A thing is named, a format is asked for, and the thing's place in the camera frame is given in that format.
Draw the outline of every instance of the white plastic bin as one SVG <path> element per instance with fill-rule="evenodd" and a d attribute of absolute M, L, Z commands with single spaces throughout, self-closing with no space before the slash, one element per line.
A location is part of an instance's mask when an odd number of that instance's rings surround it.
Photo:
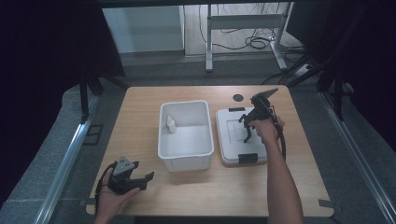
<path fill-rule="evenodd" d="M 177 130 L 170 133 L 171 117 Z M 158 156 L 170 172 L 203 170 L 210 167 L 214 151 L 209 108 L 206 101 L 166 103 L 161 106 Z"/>

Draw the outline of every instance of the cable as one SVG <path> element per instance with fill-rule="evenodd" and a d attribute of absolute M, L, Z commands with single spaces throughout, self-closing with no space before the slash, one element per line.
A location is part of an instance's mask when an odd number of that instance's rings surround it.
<path fill-rule="evenodd" d="M 282 75 L 282 74 L 284 74 L 284 73 L 282 72 L 282 73 L 278 73 L 278 74 L 272 75 L 272 76 L 268 77 L 267 79 L 265 79 L 260 85 L 264 85 L 265 82 L 267 82 L 267 81 L 270 80 L 271 78 L 280 76 L 280 75 Z"/>
<path fill-rule="evenodd" d="M 203 31 L 202 31 L 202 23 L 201 23 L 201 5 L 199 5 L 198 14 L 199 14 L 199 29 L 200 29 L 200 32 L 201 32 L 201 37 L 202 37 L 202 39 L 207 43 L 207 41 L 206 41 L 205 38 L 204 38 L 204 33 L 203 33 Z M 221 31 L 222 31 L 223 33 L 228 34 L 228 33 L 233 33 L 233 32 L 235 32 L 235 31 L 239 31 L 239 30 L 241 30 L 241 29 L 235 29 L 235 30 L 231 30 L 231 31 L 228 31 L 228 32 L 223 32 L 222 30 L 221 30 Z M 268 39 L 268 38 L 261 37 L 261 36 L 256 36 L 257 30 L 258 30 L 258 29 L 255 29 L 255 30 L 253 31 L 252 35 L 251 35 L 250 37 L 247 37 L 247 38 L 245 39 L 245 46 L 243 46 L 243 47 L 240 47 L 240 48 L 230 48 L 230 47 L 226 47 L 226 46 L 223 46 L 223 45 L 220 45 L 220 44 L 215 44 L 215 43 L 212 43 L 212 45 L 213 45 L 213 46 L 218 46 L 218 47 L 221 47 L 221 48 L 225 48 L 225 49 L 231 49 L 231 50 L 244 49 L 244 48 L 247 48 L 247 47 L 249 47 L 249 46 L 251 46 L 251 47 L 254 48 L 254 49 L 265 49 L 265 48 L 269 45 L 269 43 L 270 43 L 271 40 Z"/>

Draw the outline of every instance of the aluminum rail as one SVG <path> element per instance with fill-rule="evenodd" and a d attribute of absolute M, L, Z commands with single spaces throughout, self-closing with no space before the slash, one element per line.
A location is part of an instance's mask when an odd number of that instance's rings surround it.
<path fill-rule="evenodd" d="M 37 217 L 35 218 L 36 224 L 38 223 L 49 223 L 50 217 L 52 216 L 53 210 L 59 197 L 64 189 L 64 184 L 66 183 L 67 177 L 69 177 L 70 171 L 73 168 L 73 164 L 78 155 L 79 149 L 81 148 L 82 142 L 84 141 L 85 135 L 90 128 L 93 114 L 96 111 L 96 107 L 99 103 L 100 96 L 94 95 L 90 102 L 90 115 L 87 121 L 83 124 L 79 124 L 76 133 L 67 149 L 64 159 L 59 166 L 56 176 L 52 180 L 52 184 L 49 187 L 49 191 L 38 210 Z"/>
<path fill-rule="evenodd" d="M 363 154 L 359 150 L 359 147 L 355 140 L 353 139 L 352 135 L 350 134 L 347 126 L 344 122 L 340 121 L 338 117 L 335 115 L 334 111 L 332 110 L 332 101 L 329 99 L 328 95 L 325 95 L 323 92 L 319 93 L 319 96 L 323 103 L 327 107 L 327 111 L 332 118 L 337 130 L 342 135 L 343 140 L 347 145 L 347 149 L 356 163 L 364 181 L 367 184 L 367 187 L 372 192 L 376 202 L 378 203 L 379 208 L 381 209 L 385 219 L 388 223 L 395 224 L 396 223 L 396 210 L 393 205 L 391 198 L 388 196 L 387 192 L 385 191 L 382 184 L 376 178 L 373 170 L 370 168 L 369 163 L 366 159 L 364 159 Z"/>

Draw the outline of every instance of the wall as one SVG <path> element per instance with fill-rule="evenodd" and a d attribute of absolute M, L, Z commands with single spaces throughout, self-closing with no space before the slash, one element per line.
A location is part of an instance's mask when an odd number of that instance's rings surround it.
<path fill-rule="evenodd" d="M 103 9 L 119 53 L 184 49 L 183 7 Z"/>

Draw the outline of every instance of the metal frame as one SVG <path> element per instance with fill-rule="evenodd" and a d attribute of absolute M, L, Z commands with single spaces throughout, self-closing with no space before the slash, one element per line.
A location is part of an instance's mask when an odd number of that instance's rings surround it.
<path fill-rule="evenodd" d="M 361 172 L 361 176 L 366 182 L 368 189 L 372 192 L 376 202 L 378 203 L 379 208 L 382 211 L 382 214 L 384 215 L 388 223 L 395 224 L 396 208 L 392 202 L 392 199 L 388 196 L 384 187 L 376 178 L 367 160 L 364 159 L 364 156 L 361 153 L 358 144 L 355 142 L 355 139 L 353 139 L 345 123 L 341 121 L 332 110 L 332 100 L 329 98 L 329 95 L 320 92 L 319 96 L 325 104 L 327 111 L 332 119 L 332 122 L 335 124 L 336 129 L 343 137 L 350 156 L 352 157 L 353 161 L 356 163 L 356 166 Z"/>
<path fill-rule="evenodd" d="M 94 95 L 89 110 L 91 113 L 87 115 L 87 119 L 82 121 L 76 130 L 76 133 L 69 145 L 69 148 L 64 155 L 64 159 L 59 166 L 58 172 L 52 180 L 52 184 L 49 187 L 49 191 L 44 199 L 44 202 L 41 204 L 40 209 L 38 210 L 37 217 L 35 218 L 34 223 L 49 223 L 50 218 L 52 216 L 53 210 L 56 206 L 56 203 L 61 196 L 61 193 L 64 189 L 64 184 L 66 183 L 67 177 L 69 177 L 70 171 L 73 168 L 73 164 L 78 155 L 79 149 L 81 148 L 82 142 L 84 141 L 85 135 L 90 128 L 93 114 L 96 110 L 97 105 L 99 104 L 100 96 Z"/>
<path fill-rule="evenodd" d="M 278 28 L 276 36 L 270 42 L 270 46 L 280 70 L 288 71 L 285 60 L 279 52 L 279 41 L 289 16 L 290 4 L 291 2 L 288 2 L 282 14 L 232 16 L 212 16 L 211 5 L 207 5 L 206 72 L 213 71 L 212 30 L 255 28 Z"/>

